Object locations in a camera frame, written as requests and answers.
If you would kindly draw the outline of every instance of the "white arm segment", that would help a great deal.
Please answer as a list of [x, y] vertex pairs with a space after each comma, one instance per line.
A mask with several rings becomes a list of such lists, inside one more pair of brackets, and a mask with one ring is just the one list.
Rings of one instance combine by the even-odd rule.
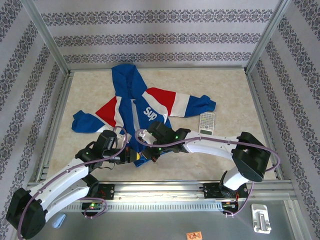
[[234, 191], [247, 182], [249, 182], [249, 180], [240, 174], [236, 166], [228, 170], [223, 179], [223, 185]]
[[[189, 132], [186, 135], [185, 139], [191, 139], [191, 138], [200, 137], [200, 136], [238, 142], [238, 139], [235, 136], [231, 136], [231, 137], [212, 136], [212, 135], [201, 134], [195, 131]], [[223, 157], [233, 161], [231, 150], [235, 148], [235, 145], [202, 139], [202, 140], [185, 143], [183, 146], [189, 153], [211, 154], [211, 155]], [[226, 175], [223, 180], [223, 185], [235, 191], [242, 184], [247, 183], [248, 181], [249, 181], [248, 179], [246, 179], [240, 174], [240, 172], [238, 171], [238, 168], [235, 166], [234, 168], [226, 172]]]
[[[50, 177], [46, 181], [40, 183], [39, 185], [31, 188], [30, 195], [33, 196], [35, 193], [48, 181], [57, 176], [58, 174], [66, 171], [67, 169], [83, 163], [79, 158], [74, 158], [67, 166], [62, 170], [57, 172], [54, 176]], [[50, 184], [42, 193], [40, 193], [35, 199], [41, 200], [41, 206], [43, 210], [46, 210], [49, 204], [51, 204], [62, 192], [64, 192], [68, 187], [74, 184], [76, 181], [84, 178], [89, 173], [89, 168], [87, 166], [78, 167], [71, 172], [66, 173], [64, 176], [58, 178], [52, 184]]]
[[70, 187], [68, 187], [57, 199], [55, 199], [48, 207], [45, 215], [45, 222], [47, 222], [53, 215], [64, 209], [74, 201], [84, 198], [89, 192], [89, 187], [83, 180], [79, 180]]
[[[195, 138], [195, 137], [206, 137], [206, 138], [238, 142], [238, 139], [236, 136], [230, 136], [230, 137], [212, 136], [212, 135], [202, 134], [196, 131], [189, 132], [186, 135], [185, 140]], [[187, 142], [183, 144], [183, 146], [189, 153], [204, 153], [204, 154], [216, 155], [229, 160], [233, 160], [231, 150], [235, 148], [234, 145], [216, 142], [216, 141], [204, 140], [204, 139]]]

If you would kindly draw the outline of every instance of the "black cable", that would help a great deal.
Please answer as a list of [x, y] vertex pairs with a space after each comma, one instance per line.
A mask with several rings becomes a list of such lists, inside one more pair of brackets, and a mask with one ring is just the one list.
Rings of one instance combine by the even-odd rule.
[[110, 170], [112, 170], [112, 169], [114, 169], [114, 167], [115, 167], [115, 163], [113, 163], [113, 167], [111, 168], [111, 167], [108, 167], [108, 166], [105, 166], [105, 167], [98, 167], [98, 169], [110, 169]]

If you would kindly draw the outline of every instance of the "calculator screen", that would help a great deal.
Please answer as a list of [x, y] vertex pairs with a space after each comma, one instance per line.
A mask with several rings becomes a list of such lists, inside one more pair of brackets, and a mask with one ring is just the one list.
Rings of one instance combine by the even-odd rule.
[[207, 130], [200, 130], [200, 133], [201, 134], [208, 134], [208, 135], [211, 135], [212, 134], [212, 131], [207, 131]]

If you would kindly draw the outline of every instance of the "gray floor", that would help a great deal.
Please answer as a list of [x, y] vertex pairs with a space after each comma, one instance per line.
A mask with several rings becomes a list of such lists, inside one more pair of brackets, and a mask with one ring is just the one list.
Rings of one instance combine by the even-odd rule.
[[187, 233], [202, 232], [203, 240], [293, 240], [283, 201], [258, 202], [268, 207], [271, 233], [255, 233], [251, 203], [234, 218], [220, 212], [109, 212], [85, 219], [68, 213], [60, 229], [49, 221], [33, 240], [186, 240]]

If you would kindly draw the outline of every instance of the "jacket sleeve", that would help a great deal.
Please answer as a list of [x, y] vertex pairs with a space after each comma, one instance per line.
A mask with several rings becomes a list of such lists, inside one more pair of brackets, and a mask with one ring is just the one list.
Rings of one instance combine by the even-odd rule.
[[76, 133], [92, 134], [101, 133], [104, 130], [105, 124], [90, 113], [80, 110], [73, 115], [73, 119], [71, 129]]
[[207, 95], [196, 97], [156, 87], [148, 88], [146, 92], [165, 106], [168, 115], [172, 117], [192, 117], [205, 112], [212, 112], [216, 108], [216, 102], [212, 101]]

